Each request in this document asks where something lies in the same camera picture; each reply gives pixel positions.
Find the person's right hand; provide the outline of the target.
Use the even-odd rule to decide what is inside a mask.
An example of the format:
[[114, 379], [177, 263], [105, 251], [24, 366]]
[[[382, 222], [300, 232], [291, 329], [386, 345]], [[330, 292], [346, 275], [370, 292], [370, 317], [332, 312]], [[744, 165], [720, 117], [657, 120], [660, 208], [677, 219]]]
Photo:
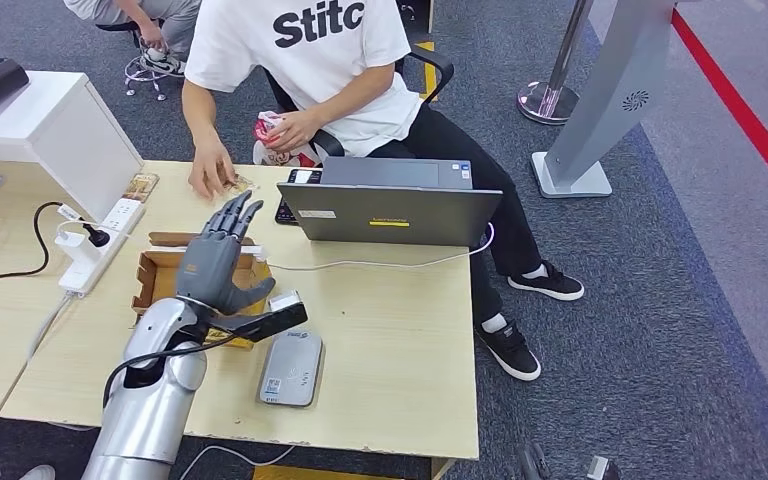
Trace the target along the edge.
[[195, 140], [194, 147], [188, 177], [190, 187], [205, 200], [222, 196], [227, 186], [236, 183], [236, 172], [228, 150], [216, 135]]

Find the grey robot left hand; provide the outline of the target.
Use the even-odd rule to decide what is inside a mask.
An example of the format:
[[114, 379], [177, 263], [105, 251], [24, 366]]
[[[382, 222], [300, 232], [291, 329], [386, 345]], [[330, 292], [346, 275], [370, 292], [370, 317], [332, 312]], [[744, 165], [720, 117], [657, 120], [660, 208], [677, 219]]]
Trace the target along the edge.
[[263, 206], [251, 201], [249, 190], [214, 212], [189, 242], [176, 274], [176, 294], [231, 316], [267, 298], [276, 285], [272, 277], [242, 289], [233, 282], [242, 241]]

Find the person's left hand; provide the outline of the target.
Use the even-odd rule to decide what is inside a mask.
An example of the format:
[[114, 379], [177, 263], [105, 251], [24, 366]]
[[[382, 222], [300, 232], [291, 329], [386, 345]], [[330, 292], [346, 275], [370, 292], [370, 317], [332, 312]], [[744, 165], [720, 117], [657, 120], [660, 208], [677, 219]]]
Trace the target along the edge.
[[281, 114], [281, 121], [272, 128], [264, 144], [276, 152], [288, 152], [308, 143], [324, 125], [321, 115], [314, 110]]

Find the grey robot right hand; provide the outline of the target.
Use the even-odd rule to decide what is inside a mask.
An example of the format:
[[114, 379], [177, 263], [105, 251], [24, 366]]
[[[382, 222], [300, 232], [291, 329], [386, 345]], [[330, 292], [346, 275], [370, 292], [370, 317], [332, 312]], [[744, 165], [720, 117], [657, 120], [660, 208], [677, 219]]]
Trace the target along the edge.
[[517, 452], [520, 474], [525, 480], [549, 480], [552, 477], [550, 467], [540, 446], [528, 441]]

